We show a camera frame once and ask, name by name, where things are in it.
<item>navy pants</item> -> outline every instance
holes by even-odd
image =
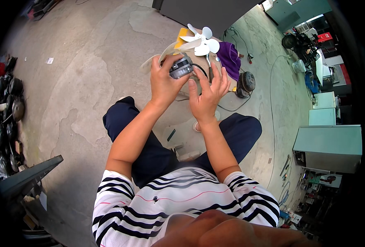
[[[130,96],[117,101],[108,109],[103,116],[103,123],[112,142],[139,112]],[[244,159],[262,133],[261,123],[255,117],[238,113],[224,119],[219,128],[238,163]],[[151,131],[139,157],[133,162],[132,178],[142,188],[150,181],[186,166],[199,167],[215,175],[207,152],[194,161],[179,162],[175,153],[164,148]]]

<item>wheel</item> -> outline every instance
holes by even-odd
[[[281,44],[286,49],[291,49],[296,46],[296,37],[293,34],[287,34],[281,40]]]

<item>person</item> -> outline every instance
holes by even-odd
[[[216,107],[231,84],[225,68],[211,63],[210,85],[196,67],[198,95],[190,73],[169,76],[173,62],[152,59],[152,98],[142,111],[132,97],[117,101],[103,117],[113,144],[97,190],[93,235],[98,246],[291,245],[306,238],[298,231],[274,228],[279,206],[274,196],[239,167],[262,133],[254,117],[234,113],[223,121]],[[189,104],[204,136],[207,152],[178,162],[152,132],[158,118],[188,81]],[[140,188],[135,193],[134,183]]]

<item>white striped shirt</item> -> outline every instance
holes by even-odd
[[[151,246],[176,213],[197,217],[216,209],[249,222],[276,226],[278,203],[258,182],[235,171],[220,183],[200,168],[186,167],[153,180],[134,194],[132,181],[104,171],[93,211],[98,246]]]

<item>forearm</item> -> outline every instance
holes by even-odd
[[[207,124],[199,124],[205,138],[207,156],[209,157],[210,164],[218,180],[223,182],[231,172],[240,171],[239,164],[229,148],[216,119]]]
[[[155,106],[152,102],[121,131],[111,146],[108,159],[133,163],[140,155],[148,136],[165,109]]]

